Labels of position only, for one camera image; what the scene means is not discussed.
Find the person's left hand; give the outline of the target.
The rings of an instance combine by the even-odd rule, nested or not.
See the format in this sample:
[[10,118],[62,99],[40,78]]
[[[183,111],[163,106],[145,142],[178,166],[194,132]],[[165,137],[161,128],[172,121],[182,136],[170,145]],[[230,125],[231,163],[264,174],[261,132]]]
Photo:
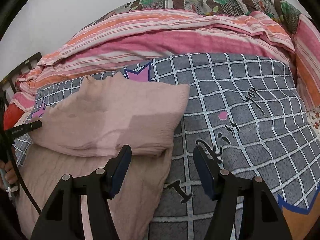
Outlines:
[[5,171],[5,179],[9,184],[15,184],[17,182],[17,176],[12,166],[11,161],[6,164],[3,161],[0,161],[0,168]]

